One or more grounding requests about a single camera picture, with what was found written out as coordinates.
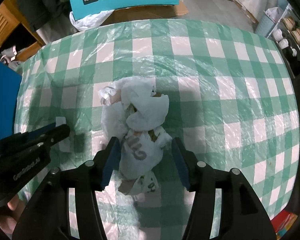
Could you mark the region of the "person's left hand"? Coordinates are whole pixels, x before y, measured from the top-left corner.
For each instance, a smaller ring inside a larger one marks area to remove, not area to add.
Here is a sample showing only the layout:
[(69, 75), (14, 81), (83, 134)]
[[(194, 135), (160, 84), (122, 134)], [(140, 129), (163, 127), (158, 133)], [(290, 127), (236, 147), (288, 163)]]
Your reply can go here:
[(8, 236), (12, 235), (15, 226), (25, 208), (25, 203), (16, 194), (0, 211), (0, 228)]

